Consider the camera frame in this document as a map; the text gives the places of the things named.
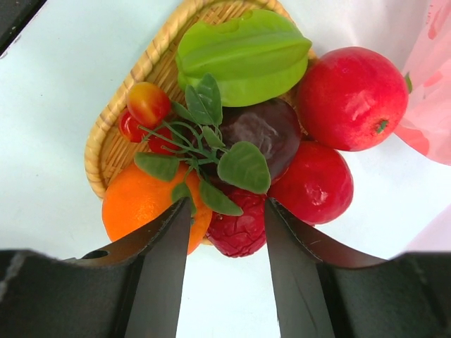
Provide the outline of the orange fake tangerine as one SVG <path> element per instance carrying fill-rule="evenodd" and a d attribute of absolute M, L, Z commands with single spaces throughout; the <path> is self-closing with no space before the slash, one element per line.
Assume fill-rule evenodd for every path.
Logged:
<path fill-rule="evenodd" d="M 197 209 L 187 249 L 191 254 L 206 234 L 212 210 L 199 195 L 197 174 L 186 172 L 187 165 L 182 163 L 174 179 L 164 182 L 132 163 L 119 173 L 107 188 L 101 207 L 101 217 L 109 239 L 114 242 L 160 216 L 173 204 L 173 188 L 185 180 Z"/>

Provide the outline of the red fake pomegranate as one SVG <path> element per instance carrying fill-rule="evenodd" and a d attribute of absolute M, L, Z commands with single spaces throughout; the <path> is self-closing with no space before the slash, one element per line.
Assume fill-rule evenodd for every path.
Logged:
<path fill-rule="evenodd" d="M 227 188 L 226 196 L 243 210 L 241 216 L 214 213 L 206 238 L 230 258 L 250 256 L 266 243 L 265 194 L 254 194 L 239 188 Z"/>

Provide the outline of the woven bamboo tray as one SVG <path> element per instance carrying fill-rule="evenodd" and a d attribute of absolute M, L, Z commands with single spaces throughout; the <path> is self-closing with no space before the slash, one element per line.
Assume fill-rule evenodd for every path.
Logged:
<path fill-rule="evenodd" d="M 259 250 L 268 191 L 302 141 L 292 91 L 312 56 L 277 1 L 180 5 L 87 141 L 85 170 L 110 240 L 188 197 L 189 252 L 219 216 L 241 226 L 241 255 Z"/>

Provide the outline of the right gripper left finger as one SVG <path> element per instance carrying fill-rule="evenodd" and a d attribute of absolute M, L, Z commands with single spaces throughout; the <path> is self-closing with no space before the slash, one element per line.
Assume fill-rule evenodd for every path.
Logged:
<path fill-rule="evenodd" d="M 2 337 L 174 337 L 190 201 L 76 259 L 1 252 Z"/>

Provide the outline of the red fake tomato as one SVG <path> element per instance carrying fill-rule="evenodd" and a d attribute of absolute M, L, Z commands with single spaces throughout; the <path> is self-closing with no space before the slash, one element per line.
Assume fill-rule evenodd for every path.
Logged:
<path fill-rule="evenodd" d="M 269 189 L 268 196 L 301 221 L 322 225 L 349 208 L 354 182 L 340 153 L 318 142 L 304 141 L 286 173 Z"/>

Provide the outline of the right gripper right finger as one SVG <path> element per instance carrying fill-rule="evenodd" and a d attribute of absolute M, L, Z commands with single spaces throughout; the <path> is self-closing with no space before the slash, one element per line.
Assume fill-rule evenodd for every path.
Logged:
<path fill-rule="evenodd" d="M 449 337 L 450 255 L 388 261 L 352 249 L 268 199 L 265 228 L 282 337 Z"/>

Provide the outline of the green fake starfruit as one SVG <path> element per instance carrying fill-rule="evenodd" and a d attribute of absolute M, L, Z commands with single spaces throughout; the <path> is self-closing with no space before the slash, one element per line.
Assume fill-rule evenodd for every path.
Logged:
<path fill-rule="evenodd" d="M 224 106 L 250 106 L 291 90 L 307 70 L 311 47 L 296 24 L 269 10 L 217 25 L 199 21 L 178 44 L 178 84 L 195 87 L 210 73 Z"/>

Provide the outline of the cherry tomato sprig with leaves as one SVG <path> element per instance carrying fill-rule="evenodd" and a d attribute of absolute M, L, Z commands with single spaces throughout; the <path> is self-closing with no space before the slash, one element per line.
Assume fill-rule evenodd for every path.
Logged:
<path fill-rule="evenodd" d="M 185 88 L 186 104 L 169 99 L 150 82 L 134 84 L 126 96 L 126 106 L 144 131 L 144 140 L 163 141 L 165 154 L 138 152 L 135 165 L 156 179 L 174 179 L 180 164 L 199 178 L 199 195 L 213 211 L 240 216 L 243 210 L 220 189 L 213 186 L 203 165 L 213 164 L 218 178 L 254 194 L 265 194 L 271 185 L 268 164 L 260 150 L 250 142 L 240 141 L 229 149 L 223 143 L 221 94 L 212 74 L 203 76 L 197 86 Z"/>

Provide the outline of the red fake fruit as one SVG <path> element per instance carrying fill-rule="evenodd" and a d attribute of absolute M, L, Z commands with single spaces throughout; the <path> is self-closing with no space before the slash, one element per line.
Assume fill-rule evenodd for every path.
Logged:
<path fill-rule="evenodd" d="M 302 139 L 294 108 L 279 98 L 224 107 L 220 131 L 228 149 L 240 141 L 255 145 L 266 159 L 273 184 L 287 171 Z"/>
<path fill-rule="evenodd" d="M 301 79 L 297 112 L 316 141 L 341 151 L 370 149 L 406 113 L 407 82 L 381 54 L 358 46 L 324 54 Z"/>

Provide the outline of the pink plastic bag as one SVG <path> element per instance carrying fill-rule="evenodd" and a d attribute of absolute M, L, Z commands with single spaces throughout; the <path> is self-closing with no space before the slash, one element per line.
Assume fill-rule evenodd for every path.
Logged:
<path fill-rule="evenodd" d="M 450 1 L 432 1 L 403 69 L 407 112 L 395 130 L 428 159 L 450 164 Z"/>

